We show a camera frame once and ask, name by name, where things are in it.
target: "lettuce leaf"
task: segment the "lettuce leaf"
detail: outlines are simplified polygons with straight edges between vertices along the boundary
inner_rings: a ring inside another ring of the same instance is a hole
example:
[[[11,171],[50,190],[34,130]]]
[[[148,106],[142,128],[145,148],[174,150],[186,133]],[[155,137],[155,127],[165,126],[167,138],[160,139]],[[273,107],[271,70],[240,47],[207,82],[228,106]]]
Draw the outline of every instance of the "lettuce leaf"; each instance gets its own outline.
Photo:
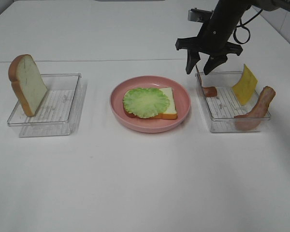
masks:
[[[123,105],[130,114],[149,118],[165,112],[170,100],[158,88],[134,88],[125,94]]]

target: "clear plastic container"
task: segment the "clear plastic container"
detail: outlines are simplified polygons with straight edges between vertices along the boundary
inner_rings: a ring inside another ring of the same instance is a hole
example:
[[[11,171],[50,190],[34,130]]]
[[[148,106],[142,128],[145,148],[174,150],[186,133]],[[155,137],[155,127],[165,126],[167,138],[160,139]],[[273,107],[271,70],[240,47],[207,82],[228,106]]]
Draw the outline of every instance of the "clear plastic container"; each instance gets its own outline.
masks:
[[[236,115],[244,115],[252,110],[257,103],[259,95],[255,91],[246,105],[241,105],[233,90],[241,78],[242,72],[212,72],[204,75],[197,70],[197,91],[200,97],[202,108],[205,114],[206,123],[210,132],[256,132],[266,128],[266,122],[271,119],[269,112],[264,117],[256,118],[234,118]],[[217,96],[206,97],[203,87],[215,86]],[[240,125],[248,126],[249,129],[243,129]]]
[[[41,74],[47,93],[35,116],[16,103],[7,124],[19,137],[69,135],[79,124],[86,94],[81,74]]]

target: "black cable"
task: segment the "black cable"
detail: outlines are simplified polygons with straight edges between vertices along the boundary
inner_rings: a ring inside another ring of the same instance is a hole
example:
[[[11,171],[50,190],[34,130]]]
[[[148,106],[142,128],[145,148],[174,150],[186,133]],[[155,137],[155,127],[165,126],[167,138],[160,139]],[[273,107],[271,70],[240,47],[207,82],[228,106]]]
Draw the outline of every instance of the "black cable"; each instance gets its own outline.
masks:
[[[246,44],[246,43],[250,40],[250,30],[249,30],[247,27],[245,27],[245,25],[247,25],[247,24],[250,23],[252,20],[254,20],[258,15],[261,14],[262,11],[263,11],[262,9],[259,10],[259,12],[258,12],[255,16],[253,16],[251,19],[249,19],[249,20],[248,20],[247,22],[245,22],[245,23],[242,23],[242,19],[240,19],[240,25],[236,26],[235,29],[234,29],[234,32],[233,32],[233,38],[234,38],[234,40],[235,40],[238,44]],[[245,42],[241,42],[241,41],[239,41],[239,40],[237,39],[237,37],[236,37],[236,31],[237,31],[237,28],[242,28],[242,29],[245,29],[246,31],[248,31],[248,38],[247,38],[247,40],[246,40]]]

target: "yellow cheese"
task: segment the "yellow cheese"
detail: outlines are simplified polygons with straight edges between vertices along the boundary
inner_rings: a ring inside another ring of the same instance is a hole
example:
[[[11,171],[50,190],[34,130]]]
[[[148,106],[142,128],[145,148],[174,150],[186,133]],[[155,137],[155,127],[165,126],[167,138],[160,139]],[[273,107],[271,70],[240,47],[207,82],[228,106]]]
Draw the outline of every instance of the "yellow cheese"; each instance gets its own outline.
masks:
[[[244,64],[243,74],[241,79],[232,87],[236,98],[241,105],[245,105],[251,98],[258,80],[249,68]]]

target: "bacon strip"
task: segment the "bacon strip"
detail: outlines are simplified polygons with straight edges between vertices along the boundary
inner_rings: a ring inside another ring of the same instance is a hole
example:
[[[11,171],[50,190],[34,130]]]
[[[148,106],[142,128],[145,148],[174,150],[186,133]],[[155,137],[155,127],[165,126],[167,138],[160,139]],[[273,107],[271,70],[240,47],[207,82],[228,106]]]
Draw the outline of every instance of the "bacon strip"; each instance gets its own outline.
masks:
[[[264,87],[259,95],[256,105],[252,108],[252,110],[245,115],[234,116],[234,118],[264,117],[270,106],[270,102],[273,100],[275,94],[276,94],[275,91],[271,87],[269,86]],[[239,131],[248,131],[248,130],[250,131],[256,128],[260,123],[261,120],[253,120],[248,122],[238,121],[235,122],[235,127]]]

